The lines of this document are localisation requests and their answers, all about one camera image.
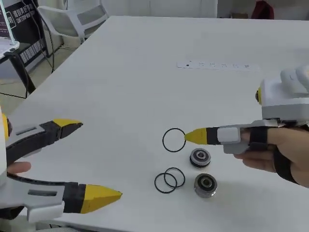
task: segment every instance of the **yellow fingertip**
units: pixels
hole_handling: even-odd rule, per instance
[[[5,114],[2,114],[2,123],[4,128],[4,138],[9,138],[9,125],[8,125],[8,119],[5,116]]]
[[[207,131],[206,128],[200,128],[196,129],[190,133],[187,133],[184,136],[184,139],[186,141],[195,143],[195,144],[201,144],[206,145],[207,144]]]
[[[55,122],[60,127],[65,127],[65,126],[70,125],[70,124],[81,123],[81,121],[78,121],[78,120],[62,119],[62,118],[54,119],[53,122]]]
[[[98,210],[108,204],[119,200],[121,196],[121,192],[115,191],[107,187],[86,185],[84,203],[81,209],[81,214],[86,214]]]

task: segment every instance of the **rubber o-ring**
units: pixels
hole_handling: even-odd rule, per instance
[[[176,152],[181,151],[181,150],[184,148],[185,143],[186,143],[186,140],[184,141],[183,146],[182,146],[181,148],[179,148],[178,150],[175,150],[175,151],[169,150],[169,149],[165,146],[165,144],[164,144],[164,139],[165,139],[166,134],[167,134],[168,132],[172,131],[172,130],[181,131],[181,132],[183,133],[183,135],[185,135],[185,133],[183,132],[183,130],[181,130],[181,129],[179,129],[179,128],[171,128],[171,129],[167,130],[167,131],[164,133],[164,135],[163,135],[163,138],[162,138],[163,147],[164,147],[167,151],[169,151],[169,152],[176,153]]]
[[[173,189],[172,189],[171,191],[162,191],[162,190],[160,190],[160,189],[158,188],[158,186],[156,185],[156,180],[158,179],[158,177],[160,177],[160,176],[162,176],[162,175],[164,175],[164,176],[165,176],[165,175],[170,175],[171,177],[174,178],[174,180],[175,180],[175,186],[173,186]],[[158,190],[159,192],[164,193],[164,194],[169,194],[169,193],[175,191],[176,186],[177,186],[177,179],[176,179],[176,177],[174,177],[171,173],[160,173],[159,175],[157,175],[157,176],[155,177],[154,186],[155,186],[156,190]]]
[[[170,174],[170,173],[168,173],[168,171],[169,170],[176,170],[176,171],[178,171],[178,172],[180,172],[182,175],[183,175],[183,183],[181,184],[181,185],[175,185],[175,186],[173,186],[173,185],[170,185],[169,183],[168,183],[168,181],[166,180],[166,174]],[[185,184],[185,176],[184,176],[184,173],[179,169],[179,168],[174,168],[174,167],[172,167],[172,168],[168,168],[165,172],[164,172],[164,181],[165,181],[165,183],[168,185],[168,186],[170,186],[171,188],[180,188],[181,186],[183,186],[184,184]]]

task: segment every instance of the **chair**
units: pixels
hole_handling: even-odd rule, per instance
[[[79,37],[81,44],[108,18],[101,0],[83,0],[68,10],[39,6],[38,11],[53,34]]]

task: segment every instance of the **white device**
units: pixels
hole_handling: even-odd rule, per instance
[[[263,119],[309,121],[309,65],[283,70],[280,78],[265,79],[258,92]]]
[[[3,5],[3,1],[0,0],[0,20],[4,20],[4,22],[0,22],[0,30],[4,32],[2,36],[0,36],[0,59],[4,57],[4,53],[9,52],[11,49],[18,49],[19,42],[15,40],[8,17],[6,15],[6,11]]]

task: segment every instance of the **white table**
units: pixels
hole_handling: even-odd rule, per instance
[[[111,17],[10,116],[13,125],[75,118],[84,126],[27,160],[27,177],[99,184],[121,200],[54,223],[101,231],[290,232],[309,226],[309,190],[276,174],[252,170],[220,146],[207,146],[204,170],[189,163],[197,148],[167,152],[164,132],[250,123],[261,118],[255,91],[263,78],[309,60],[308,22]],[[179,69],[186,58],[258,64],[261,72]],[[182,137],[169,137],[180,146]],[[169,167],[183,188],[159,193],[154,178]],[[215,197],[193,190],[207,172]]]

